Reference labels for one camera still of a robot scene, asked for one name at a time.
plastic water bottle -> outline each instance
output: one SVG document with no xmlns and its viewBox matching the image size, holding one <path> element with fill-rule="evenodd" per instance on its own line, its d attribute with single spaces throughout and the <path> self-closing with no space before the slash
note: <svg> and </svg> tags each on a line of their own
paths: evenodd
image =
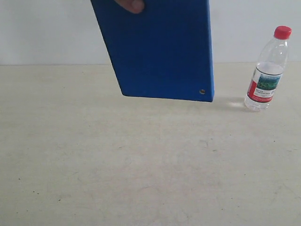
<svg viewBox="0 0 301 226">
<path fill-rule="evenodd" d="M 245 105 L 252 111 L 269 106 L 285 69 L 291 33 L 289 27 L 277 27 L 274 38 L 262 50 L 245 97 Z"/>
</svg>

beige tabletop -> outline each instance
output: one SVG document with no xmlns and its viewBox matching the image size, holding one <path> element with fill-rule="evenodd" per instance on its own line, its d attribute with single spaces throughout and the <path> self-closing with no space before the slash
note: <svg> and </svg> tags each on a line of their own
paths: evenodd
<svg viewBox="0 0 301 226">
<path fill-rule="evenodd" d="M 111 66 L 0 67 L 0 226 L 300 226 L 301 63 L 268 110 L 254 64 L 215 100 L 123 97 Z"/>
</svg>

